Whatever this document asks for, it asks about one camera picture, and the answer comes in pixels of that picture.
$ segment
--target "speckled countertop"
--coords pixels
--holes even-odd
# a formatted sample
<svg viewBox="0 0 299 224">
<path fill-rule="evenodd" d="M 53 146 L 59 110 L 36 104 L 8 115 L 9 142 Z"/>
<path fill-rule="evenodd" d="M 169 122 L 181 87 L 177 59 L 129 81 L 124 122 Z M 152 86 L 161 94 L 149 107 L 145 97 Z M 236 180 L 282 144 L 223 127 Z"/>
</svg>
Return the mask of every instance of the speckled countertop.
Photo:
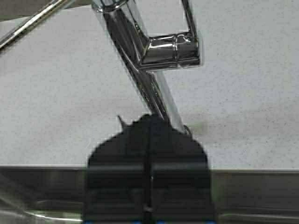
<svg viewBox="0 0 299 224">
<path fill-rule="evenodd" d="M 149 33 L 185 28 L 179 4 L 155 1 L 138 1 Z M 298 169 L 299 1 L 193 6 L 205 65 L 165 76 L 211 167 Z M 19 22 L 1 22 L 0 35 Z M 63 11 L 0 56 L 0 105 L 1 165 L 84 166 L 120 130 L 117 114 L 146 112 L 89 7 Z"/>
</svg>

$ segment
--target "faucet spout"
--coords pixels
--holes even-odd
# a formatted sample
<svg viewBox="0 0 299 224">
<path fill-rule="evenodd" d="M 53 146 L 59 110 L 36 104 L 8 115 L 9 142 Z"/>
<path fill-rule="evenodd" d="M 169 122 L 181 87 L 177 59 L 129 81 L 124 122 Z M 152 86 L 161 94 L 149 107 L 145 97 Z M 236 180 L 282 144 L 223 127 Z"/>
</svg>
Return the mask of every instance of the faucet spout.
<svg viewBox="0 0 299 224">
<path fill-rule="evenodd" d="M 162 70 L 199 66 L 200 40 L 189 0 L 181 0 L 188 30 L 147 35 L 135 0 L 93 0 L 93 10 L 108 31 L 142 99 L 153 114 L 182 133 L 186 131 Z"/>
</svg>

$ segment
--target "faucet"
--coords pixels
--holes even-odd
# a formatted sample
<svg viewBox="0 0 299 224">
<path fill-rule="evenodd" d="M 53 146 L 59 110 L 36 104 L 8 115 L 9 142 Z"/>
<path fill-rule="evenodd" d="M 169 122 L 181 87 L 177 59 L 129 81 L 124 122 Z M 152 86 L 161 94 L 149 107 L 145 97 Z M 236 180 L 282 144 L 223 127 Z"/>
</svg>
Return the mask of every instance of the faucet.
<svg viewBox="0 0 299 224">
<path fill-rule="evenodd" d="M 0 40 L 0 53 L 38 24 L 76 0 L 53 0 Z M 202 64 L 198 36 L 189 0 L 181 0 L 188 30 L 151 37 L 147 34 L 135 0 L 93 0 L 92 9 L 108 31 L 143 102 L 178 131 L 183 125 L 163 70 Z"/>
</svg>

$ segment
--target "chrome pipe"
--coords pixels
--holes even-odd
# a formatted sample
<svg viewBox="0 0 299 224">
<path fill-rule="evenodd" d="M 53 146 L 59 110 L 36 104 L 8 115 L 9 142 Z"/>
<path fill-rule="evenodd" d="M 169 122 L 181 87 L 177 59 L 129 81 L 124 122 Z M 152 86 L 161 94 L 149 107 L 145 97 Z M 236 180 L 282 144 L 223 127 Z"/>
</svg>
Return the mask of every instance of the chrome pipe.
<svg viewBox="0 0 299 224">
<path fill-rule="evenodd" d="M 135 0 L 93 0 L 92 8 L 110 34 L 149 110 L 180 132 L 190 133 L 183 125 L 162 73 L 162 70 L 201 64 L 200 40 L 189 0 L 181 1 L 188 30 L 158 37 L 147 35 Z"/>
<path fill-rule="evenodd" d="M 0 39 L 0 53 L 17 39 L 29 33 L 36 28 L 39 24 L 53 16 L 56 12 L 70 6 L 76 0 L 52 0 L 49 4 L 45 5 L 38 12 L 36 12 L 29 19 L 22 22 L 19 26 L 14 28 L 3 38 Z"/>
</svg>

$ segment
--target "chrome faucet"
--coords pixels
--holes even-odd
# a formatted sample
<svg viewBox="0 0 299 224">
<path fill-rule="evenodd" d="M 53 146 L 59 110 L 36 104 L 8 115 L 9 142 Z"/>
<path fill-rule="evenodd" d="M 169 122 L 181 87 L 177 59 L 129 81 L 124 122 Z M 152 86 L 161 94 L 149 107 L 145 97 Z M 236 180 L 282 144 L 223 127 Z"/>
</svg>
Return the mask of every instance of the chrome faucet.
<svg viewBox="0 0 299 224">
<path fill-rule="evenodd" d="M 0 40 L 0 53 L 43 20 L 75 0 L 53 0 Z M 178 34 L 150 37 L 144 28 L 135 0 L 93 0 L 92 8 L 110 34 L 138 92 L 149 110 L 182 133 L 183 125 L 163 70 L 199 66 L 201 40 L 198 37 L 189 0 L 181 0 L 188 30 Z"/>
</svg>

